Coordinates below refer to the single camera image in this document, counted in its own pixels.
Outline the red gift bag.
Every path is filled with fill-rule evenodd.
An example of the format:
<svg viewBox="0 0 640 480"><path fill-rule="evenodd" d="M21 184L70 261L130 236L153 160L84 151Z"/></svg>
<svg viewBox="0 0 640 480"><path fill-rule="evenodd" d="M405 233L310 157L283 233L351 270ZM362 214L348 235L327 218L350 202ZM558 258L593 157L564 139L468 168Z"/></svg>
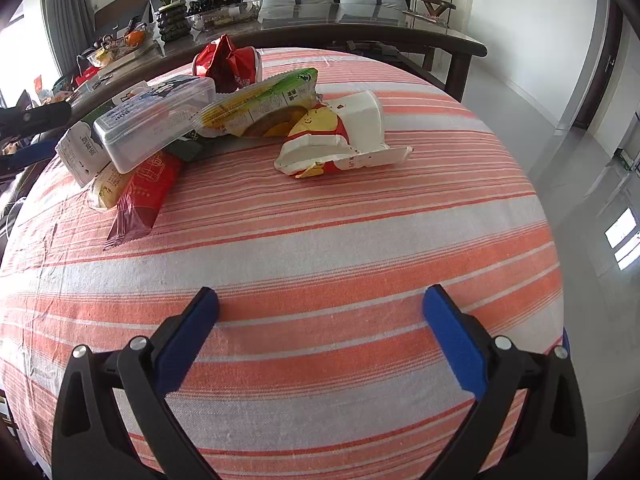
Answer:
<svg viewBox="0 0 640 480"><path fill-rule="evenodd" d="M96 76L99 73L99 71L100 70L96 66L89 66L75 78L75 86L76 87L81 86L86 81Z"/></svg>

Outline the blue plastic trash basket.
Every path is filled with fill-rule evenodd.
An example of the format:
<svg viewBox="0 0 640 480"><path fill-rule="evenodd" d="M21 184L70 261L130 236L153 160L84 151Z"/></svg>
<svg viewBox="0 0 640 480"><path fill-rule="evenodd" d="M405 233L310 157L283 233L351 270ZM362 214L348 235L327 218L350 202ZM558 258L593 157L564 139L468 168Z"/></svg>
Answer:
<svg viewBox="0 0 640 480"><path fill-rule="evenodd" d="M570 338L568 338L568 333L566 328L563 328L562 347L566 350L567 354L570 356Z"/></svg>

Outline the dark wooden coffee table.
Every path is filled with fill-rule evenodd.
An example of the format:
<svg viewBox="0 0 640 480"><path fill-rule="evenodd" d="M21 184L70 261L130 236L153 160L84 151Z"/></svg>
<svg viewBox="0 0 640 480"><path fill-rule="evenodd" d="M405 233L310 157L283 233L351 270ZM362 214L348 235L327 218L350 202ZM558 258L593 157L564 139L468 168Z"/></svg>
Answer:
<svg viewBox="0 0 640 480"><path fill-rule="evenodd" d="M256 20L196 30L169 44L155 40L132 61L107 67L101 74L104 84L74 99L73 121L139 81L189 66L206 44L221 35L229 36L238 47L315 48L373 58L434 84L457 101L462 100L472 59L487 55L484 44L462 32L384 6L333 3L263 8Z"/></svg>

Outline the green yellow snack wrapper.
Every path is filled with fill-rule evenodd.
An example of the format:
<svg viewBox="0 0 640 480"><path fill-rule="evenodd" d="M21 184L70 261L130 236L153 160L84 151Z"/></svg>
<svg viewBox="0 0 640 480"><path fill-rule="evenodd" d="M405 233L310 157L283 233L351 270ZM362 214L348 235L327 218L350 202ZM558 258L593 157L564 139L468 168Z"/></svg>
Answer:
<svg viewBox="0 0 640 480"><path fill-rule="evenodd" d="M233 93L217 94L191 118L206 138L287 136L308 110L319 103L318 70L299 68L269 77Z"/></svg>

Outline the grey curtain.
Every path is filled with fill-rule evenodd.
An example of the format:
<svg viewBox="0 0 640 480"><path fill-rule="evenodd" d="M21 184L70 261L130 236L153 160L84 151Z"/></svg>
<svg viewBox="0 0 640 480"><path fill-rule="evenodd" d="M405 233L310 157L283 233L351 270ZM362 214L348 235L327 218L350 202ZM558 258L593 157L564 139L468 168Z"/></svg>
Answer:
<svg viewBox="0 0 640 480"><path fill-rule="evenodd" d="M77 55L93 44L94 13L91 0L40 0L44 26L58 71L77 70Z"/></svg>

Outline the cream bread wrapper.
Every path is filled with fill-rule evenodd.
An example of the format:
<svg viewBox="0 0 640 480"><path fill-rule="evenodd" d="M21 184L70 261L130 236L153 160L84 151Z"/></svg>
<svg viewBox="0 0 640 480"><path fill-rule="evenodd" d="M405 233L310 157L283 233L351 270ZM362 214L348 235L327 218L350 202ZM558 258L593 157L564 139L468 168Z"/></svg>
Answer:
<svg viewBox="0 0 640 480"><path fill-rule="evenodd" d="M86 193L86 205L96 211L112 209L133 175L132 171L121 174L110 162L92 180Z"/></svg>

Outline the white green milk carton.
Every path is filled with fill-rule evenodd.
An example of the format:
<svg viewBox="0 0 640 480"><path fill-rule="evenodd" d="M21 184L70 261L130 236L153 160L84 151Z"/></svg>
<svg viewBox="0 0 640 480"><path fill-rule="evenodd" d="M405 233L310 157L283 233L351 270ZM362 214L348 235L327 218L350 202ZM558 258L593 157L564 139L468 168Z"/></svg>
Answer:
<svg viewBox="0 0 640 480"><path fill-rule="evenodd" d="M94 123L114 107L111 100L102 103L68 128L56 144L55 153L81 188L89 184L110 162Z"/></svg>

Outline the glass snack bowl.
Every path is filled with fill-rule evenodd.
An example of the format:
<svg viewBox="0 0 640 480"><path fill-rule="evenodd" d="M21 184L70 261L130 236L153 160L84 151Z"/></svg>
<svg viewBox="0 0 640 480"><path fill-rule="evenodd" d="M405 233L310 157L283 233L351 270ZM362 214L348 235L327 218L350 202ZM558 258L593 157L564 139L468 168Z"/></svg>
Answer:
<svg viewBox="0 0 640 480"><path fill-rule="evenodd" d="M254 20L261 8L262 0L190 0L186 19L201 32Z"/></svg>

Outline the glass fruit bowl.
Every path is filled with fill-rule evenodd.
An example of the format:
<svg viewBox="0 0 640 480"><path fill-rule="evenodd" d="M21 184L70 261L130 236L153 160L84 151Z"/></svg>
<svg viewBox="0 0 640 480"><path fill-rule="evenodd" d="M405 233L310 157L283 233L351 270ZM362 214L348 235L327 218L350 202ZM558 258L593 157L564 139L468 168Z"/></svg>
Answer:
<svg viewBox="0 0 640 480"><path fill-rule="evenodd" d="M139 24L128 34L115 38L105 35L87 55L86 59L96 68L103 68L125 55L140 50L148 36L145 24Z"/></svg>

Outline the white red paper box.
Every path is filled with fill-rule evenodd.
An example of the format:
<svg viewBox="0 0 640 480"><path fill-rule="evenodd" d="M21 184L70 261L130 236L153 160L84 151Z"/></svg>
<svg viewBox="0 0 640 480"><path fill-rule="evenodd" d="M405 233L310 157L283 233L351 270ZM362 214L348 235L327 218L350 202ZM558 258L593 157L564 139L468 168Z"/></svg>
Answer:
<svg viewBox="0 0 640 480"><path fill-rule="evenodd" d="M386 144L383 107L367 90L308 110L285 138L274 168L303 179L401 164L411 153L410 146Z"/></svg>

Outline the crushed red soda can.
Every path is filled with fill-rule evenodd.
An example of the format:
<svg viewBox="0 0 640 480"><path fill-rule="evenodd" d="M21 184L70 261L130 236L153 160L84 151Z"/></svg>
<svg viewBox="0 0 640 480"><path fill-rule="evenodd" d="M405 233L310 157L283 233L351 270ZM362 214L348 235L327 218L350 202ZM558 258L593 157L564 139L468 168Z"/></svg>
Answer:
<svg viewBox="0 0 640 480"><path fill-rule="evenodd" d="M235 47L228 35L210 42L193 59L192 75L211 79L227 94L262 81L262 57L254 47Z"/></svg>

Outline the dark green snack bag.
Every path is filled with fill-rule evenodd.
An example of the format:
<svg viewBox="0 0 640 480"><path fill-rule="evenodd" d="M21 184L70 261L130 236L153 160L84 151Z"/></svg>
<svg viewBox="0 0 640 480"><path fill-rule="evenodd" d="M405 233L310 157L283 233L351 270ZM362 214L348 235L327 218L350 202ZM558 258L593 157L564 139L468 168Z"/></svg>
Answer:
<svg viewBox="0 0 640 480"><path fill-rule="evenodd" d="M194 162L205 155L209 144L209 139L192 130L169 143L163 151L178 157L183 162Z"/></svg>

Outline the striped orange white tablecloth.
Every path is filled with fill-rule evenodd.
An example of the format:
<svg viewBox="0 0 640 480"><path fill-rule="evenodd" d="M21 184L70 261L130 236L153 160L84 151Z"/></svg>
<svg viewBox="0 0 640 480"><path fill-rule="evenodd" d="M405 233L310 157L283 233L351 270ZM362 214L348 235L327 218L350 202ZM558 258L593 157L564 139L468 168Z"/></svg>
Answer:
<svg viewBox="0 0 640 480"><path fill-rule="evenodd" d="M168 402L226 479L412 479L471 406L421 312L441 284L489 333L546 352L562 278L533 185L460 103L381 63L271 49L328 99L369 90L399 165L293 179L278 141L226 136L184 168L152 232L114 249L112 212L53 159L1 263L1 385L50 460L70 352L122 348L208 286L220 320Z"/></svg>

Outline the red snack wrapper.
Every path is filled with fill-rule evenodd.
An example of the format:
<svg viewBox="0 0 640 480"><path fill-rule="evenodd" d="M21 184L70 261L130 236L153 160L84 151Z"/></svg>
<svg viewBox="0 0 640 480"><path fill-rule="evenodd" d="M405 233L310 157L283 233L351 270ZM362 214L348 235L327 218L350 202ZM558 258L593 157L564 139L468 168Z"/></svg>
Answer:
<svg viewBox="0 0 640 480"><path fill-rule="evenodd" d="M183 161L159 151L134 170L119 197L116 217L107 235L104 249L140 240L149 235L166 197L176 183Z"/></svg>

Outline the clear plastic food box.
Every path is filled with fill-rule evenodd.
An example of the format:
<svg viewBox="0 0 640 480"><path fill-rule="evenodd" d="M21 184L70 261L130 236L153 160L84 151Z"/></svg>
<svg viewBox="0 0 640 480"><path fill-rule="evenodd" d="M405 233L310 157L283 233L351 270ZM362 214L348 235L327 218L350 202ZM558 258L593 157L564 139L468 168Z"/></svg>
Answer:
<svg viewBox="0 0 640 480"><path fill-rule="evenodd" d="M93 127L115 168L126 174L192 131L191 119L215 96L213 79L175 76L116 105Z"/></svg>

